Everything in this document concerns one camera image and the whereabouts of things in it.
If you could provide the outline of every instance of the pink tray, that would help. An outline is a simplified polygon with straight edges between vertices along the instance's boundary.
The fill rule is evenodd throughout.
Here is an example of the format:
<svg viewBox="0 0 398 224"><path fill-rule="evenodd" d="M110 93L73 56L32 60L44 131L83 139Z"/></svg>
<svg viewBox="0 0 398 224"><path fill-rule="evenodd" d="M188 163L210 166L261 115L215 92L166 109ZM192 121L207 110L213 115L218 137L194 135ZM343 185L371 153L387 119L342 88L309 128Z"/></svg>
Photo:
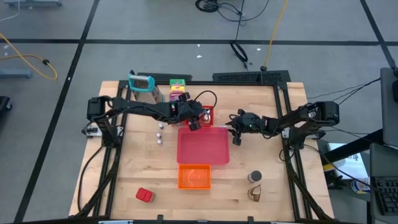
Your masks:
<svg viewBox="0 0 398 224"><path fill-rule="evenodd" d="M177 162L179 164L224 165L229 163L228 130L204 128L178 130Z"/></svg>

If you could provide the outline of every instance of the wire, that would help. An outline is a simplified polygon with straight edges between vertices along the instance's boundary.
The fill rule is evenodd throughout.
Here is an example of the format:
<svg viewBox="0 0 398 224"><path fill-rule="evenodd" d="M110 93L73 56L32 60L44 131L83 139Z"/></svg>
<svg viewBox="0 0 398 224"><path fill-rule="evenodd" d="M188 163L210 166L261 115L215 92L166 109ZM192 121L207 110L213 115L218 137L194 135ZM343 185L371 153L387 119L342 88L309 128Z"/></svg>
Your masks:
<svg viewBox="0 0 398 224"><path fill-rule="evenodd" d="M368 142L371 142L371 143L375 143L375 144L379 144L379 143L377 143L377 142L370 141L370 140L368 140L368 139L366 139L366 138L362 138L361 136L357 136L356 134L353 134L353 133L351 133L351 132L349 132L349 131L344 131L344 130L342 130L342 129L340 129L340 128L336 128L336 127L331 127L331 128L334 128L334 129L336 129L336 130L338 130L338 131L342 131L342 132L344 132L344 133L350 134L350 135L352 135L352 136L355 136L355 137L357 137L357 138L363 139L363 140L365 140L365 141L368 141Z"/></svg>
<svg viewBox="0 0 398 224"><path fill-rule="evenodd" d="M272 31L271 40L269 41L269 45L268 45L268 53L267 53L266 61L264 62L264 67L267 67L269 55L271 54L272 41L273 41L274 38L275 38L276 30L278 29L279 22L280 22L280 20L282 19L282 16L283 16L283 14L284 14L284 12L285 12L285 8L286 8L286 5L287 5L287 2L288 2L288 1L289 1L289 0L285 0L284 6L283 6L283 8L282 8L282 10L281 10L281 12L280 12L280 14L279 14L278 21L276 22L275 27L274 27L274 30Z"/></svg>
<svg viewBox="0 0 398 224"><path fill-rule="evenodd" d="M340 130L322 130L322 131L340 131ZM370 133L357 133L357 132L352 132L352 131L345 131L346 133L351 133L351 134L370 134Z"/></svg>
<svg viewBox="0 0 398 224"><path fill-rule="evenodd" d="M41 57L37 56L37 55L32 55L32 54L24 54L22 55L21 53L19 53L18 49L16 49L12 43L10 43L10 41L2 34L0 33L0 37L2 37L14 50L15 52L17 52L18 55L12 55L12 56L8 56L8 57L3 57L0 58L0 60L5 60L5 59L9 59L9 58L15 58L15 57L20 57L26 64L28 64L31 68L33 68L33 70L35 70L38 74L42 75L44 78L49 79L49 80L56 80L58 78L58 73L57 71L54 69L54 67L50 64L50 62L48 60L42 59ZM37 68L35 68L31 63L29 63L25 57L35 57L40 59L45 65L48 65L51 70L54 72L54 77L48 77L46 75L44 75L41 71L39 71Z"/></svg>
<svg viewBox="0 0 398 224"><path fill-rule="evenodd" d="M194 99L194 101L196 101L196 100L199 98L199 96L202 95L202 94L204 94L204 93L211 93L211 94L214 95L214 97L215 97L215 102L214 102L214 105L213 105L213 109L214 109L214 108L216 107L216 105L217 105L217 95L216 95L216 93L214 93L214 92L211 91L211 90L205 90L205 91L199 93L199 95L197 95L197 97Z"/></svg>
<svg viewBox="0 0 398 224"><path fill-rule="evenodd" d="M21 11L21 8L20 8L20 1L21 1L21 0L18 0L18 12L17 12L17 14L15 14L15 15L13 15L13 16L10 16L10 17L6 17L6 18L3 18L3 19L0 19L0 22L6 21L6 20L8 20L8 19L15 18L15 17L17 17L17 16L19 15L19 12Z"/></svg>
<svg viewBox="0 0 398 224"><path fill-rule="evenodd" d="M230 114L230 115L229 115L229 118L230 118L230 120L232 120L232 119L233 119L233 118L231 118L231 116L237 117L237 116L239 116L239 115L236 115L236 114Z"/></svg>
<svg viewBox="0 0 398 224"><path fill-rule="evenodd" d="M265 138L265 139L270 139L270 138L272 138L272 137L274 136L275 132L276 132L276 129L277 129L278 126L279 126L279 123L280 123L280 120L279 120L278 123L275 125L275 128L274 128L274 130L272 131L272 134L271 134L270 136L266 136L266 135L262 132L262 119L260 119L260 132L261 132L262 137Z"/></svg>
<svg viewBox="0 0 398 224"><path fill-rule="evenodd" d="M345 88L344 90L338 90L338 91L334 91L334 92L331 92L331 93L321 94L321 95L318 95L318 96L307 97L307 99L315 99L315 98L318 98L318 97L321 97L321 96L328 96L328 95L332 95L334 93L340 93L342 91L350 90L352 88L357 88L357 87L363 86L363 85L366 85L366 83L360 84L360 85L357 85L357 86L348 87L348 88Z"/></svg>
<svg viewBox="0 0 398 224"><path fill-rule="evenodd" d="M239 13L239 25L238 25L238 29L236 31L236 37L235 37L235 41L238 39L238 34L239 34L239 28L240 28L240 24L242 21L242 11L243 11L243 6L244 6L244 0L242 0L242 7L241 7L241 12Z"/></svg>
<svg viewBox="0 0 398 224"><path fill-rule="evenodd" d="M373 80L373 81L370 81L370 82L368 82L367 84L365 84L365 85L363 85L363 86L361 86L361 87L359 87L359 88L357 88L357 89L354 89L354 90L352 90L352 91L349 92L349 93L346 93L346 94L344 94L344 95L342 95L342 96L339 96L339 97L335 98L333 101L339 100L340 98L342 98L342 97L344 97L344 96L350 94L350 95L347 96L342 102L339 103L339 105L340 105L340 104L342 104L344 101L346 101L349 97L351 97L352 95L354 95L355 93L357 93L359 90L362 90L364 87L366 87L366 86L368 86L368 85L370 85L370 84L372 84L372 83L374 83L374 82L377 82L377 81L379 81L379 80L380 80L380 78L377 78L377 79L375 79L375 80Z"/></svg>
<svg viewBox="0 0 398 224"><path fill-rule="evenodd" d="M349 175L349 174L347 174L346 172L342 171L341 169L337 168L333 163L330 162L330 160L324 155L324 153L321 152L321 150L319 150L319 149L317 149L317 148L315 148L315 147L313 147L313 146L309 146L309 145L307 145L307 144L304 144L304 146L307 146L307 147L309 147L309 148L311 148L311 149L316 150L316 151L324 158L324 160L327 161L327 163L329 163L330 165L332 165L336 170L340 171L342 174L344 174L344 175L350 177L350 178L353 179L353 180L358 181L359 183L361 183L361 184L363 184L363 185L369 187L370 189L372 189L372 190L374 190L374 191L377 191L379 194L383 194L383 195L385 195L385 196L387 196L387 197L389 197L389 198L393 198L394 200L396 200L396 201L398 202L398 198L397 198L397 197L393 197L393 196L388 195L387 193L381 192L379 189L373 187L372 185L367 184L367 183L363 182L362 180L358 180L357 178L353 177L352 175Z"/></svg>
<svg viewBox="0 0 398 224"><path fill-rule="evenodd" d="M249 19L242 19L241 22L250 21L250 20L253 20L253 19L259 17L259 16L266 10L266 8L267 8L267 6L268 6L268 3L269 3L269 0L267 0L266 5L264 6L264 8L262 8L262 11L261 11L258 15L254 16L254 17L252 17L252 18L249 18ZM234 7L235 10L236 10L236 12L234 12L234 11L233 11L232 9L230 9L230 8L222 7L222 5L224 5L224 4L230 5L230 6ZM221 3L221 4L220 4L220 8L228 9L228 10L234 12L234 13L235 13L236 15L238 15L238 16L242 14L241 11L239 11L235 6L233 6L233 5L230 4L230 3ZM231 22L239 22L239 20L228 19L227 17L225 17L225 16L220 12L220 8L217 9L217 12L218 12L224 19L226 19L226 20L228 20L228 21L231 21Z"/></svg>
<svg viewBox="0 0 398 224"><path fill-rule="evenodd" d="M279 151L279 159L282 160L282 161L284 161L284 162L291 160L291 159L294 157L294 155L296 154L296 150L297 150L297 149L294 149L294 150L293 150L293 154L292 154L289 158L287 158L287 159L282 159L281 154L282 154L283 149L280 150L280 151Z"/></svg>
<svg viewBox="0 0 398 224"><path fill-rule="evenodd" d="M246 22L246 21L250 21L253 20L257 17L259 17L267 8L269 3L269 0L267 0L266 5L262 8L261 12L259 14L257 14L256 16L246 19L243 15L242 15L242 10L239 10L238 8L236 8L234 5L227 3L227 2L222 2L222 3L218 3L218 0L197 0L195 5L197 7L197 9L201 10L202 12L218 12L220 14L220 16L222 16L224 19L226 19L227 21L230 22L239 22L239 24L241 26L244 26L244 24L242 24L242 22ZM235 20L235 19L228 19L226 16L224 16L221 12L220 9L227 9L231 12L233 12L234 14L236 14L237 16L239 16L239 20Z"/></svg>
<svg viewBox="0 0 398 224"><path fill-rule="evenodd" d="M94 154L88 159L88 161L86 162L85 166L84 166L83 169L81 170L80 180L79 180L79 187L78 187L78 191L77 191L77 209L79 210L79 212L81 212L81 207L80 207L80 200L81 200L81 199L80 199L80 195L81 195L81 186L82 186L82 184L83 184L83 176L84 176L85 171L86 171L86 169L87 169L87 167L88 167L88 164L91 162L91 160L94 159L94 157L95 157L98 153L100 153L100 151L101 151L102 148L103 148L103 147L101 146L101 147L99 147L99 149L98 149L96 152L94 152Z"/></svg>

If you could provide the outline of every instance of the red cube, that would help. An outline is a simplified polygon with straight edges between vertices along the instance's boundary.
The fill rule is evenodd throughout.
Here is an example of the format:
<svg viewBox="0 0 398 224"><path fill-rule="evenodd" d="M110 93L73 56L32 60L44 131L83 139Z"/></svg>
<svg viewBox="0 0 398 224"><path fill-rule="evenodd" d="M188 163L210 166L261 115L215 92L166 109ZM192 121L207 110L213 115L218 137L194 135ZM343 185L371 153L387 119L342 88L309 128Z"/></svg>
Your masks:
<svg viewBox="0 0 398 224"><path fill-rule="evenodd" d="M142 200L143 202L151 203L155 199L155 193L140 187L140 189L137 191L136 198Z"/></svg>

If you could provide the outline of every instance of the orange container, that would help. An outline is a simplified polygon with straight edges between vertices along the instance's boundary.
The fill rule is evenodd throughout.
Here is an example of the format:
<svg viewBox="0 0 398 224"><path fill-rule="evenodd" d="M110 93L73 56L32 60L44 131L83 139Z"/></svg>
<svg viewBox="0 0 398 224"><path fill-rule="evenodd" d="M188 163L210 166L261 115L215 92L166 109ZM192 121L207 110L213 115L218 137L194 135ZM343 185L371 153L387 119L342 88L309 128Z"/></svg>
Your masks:
<svg viewBox="0 0 398 224"><path fill-rule="evenodd" d="M211 166L180 164L178 166L178 189L210 190Z"/></svg>

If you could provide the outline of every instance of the concrete floor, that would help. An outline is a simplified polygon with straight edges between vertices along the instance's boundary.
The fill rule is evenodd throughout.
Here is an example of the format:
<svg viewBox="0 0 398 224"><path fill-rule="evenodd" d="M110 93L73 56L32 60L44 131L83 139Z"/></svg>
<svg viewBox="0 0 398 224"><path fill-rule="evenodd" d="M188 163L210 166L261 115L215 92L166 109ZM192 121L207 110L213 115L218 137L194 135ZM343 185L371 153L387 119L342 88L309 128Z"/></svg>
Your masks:
<svg viewBox="0 0 398 224"><path fill-rule="evenodd" d="M217 13L204 13L195 0L101 0L88 33L89 39L233 39L237 23ZM238 0L227 1L240 6ZM367 0L386 41L398 41L395 0ZM64 1L60 8L22 9L18 17L0 22L0 32L10 39L79 39L93 0ZM265 1L246 1L247 17L256 15ZM265 12L247 22L239 39L268 40L282 8L282 0L270 0ZM0 17L16 11L0 4ZM290 1L279 25L277 40L377 41L359 0ZM11 48L0 44L0 57ZM0 129L0 223L12 222L35 160L43 143L77 44L15 44L22 53L40 55L57 69L57 81L35 73L31 79L0 79L0 95L12 98L14 108ZM264 63L267 45L244 45L250 71ZM398 59L398 47L389 47ZM47 75L40 61L30 59ZM20 59L0 60L1 68L27 68ZM380 46L274 45L269 70L289 70L293 82L304 82L307 96L366 83L388 67ZM126 79L136 72L191 74L194 80L211 80L216 72L243 72L242 63L229 45L201 44L86 44L59 117L47 157L30 201L25 221L65 218L76 186L87 123L86 102L96 96L103 80ZM318 100L332 100L326 96ZM361 90L340 108L339 128L371 132L381 127L378 83ZM330 132L325 140L350 142L355 137ZM336 218L365 222L366 204L331 193Z"/></svg>

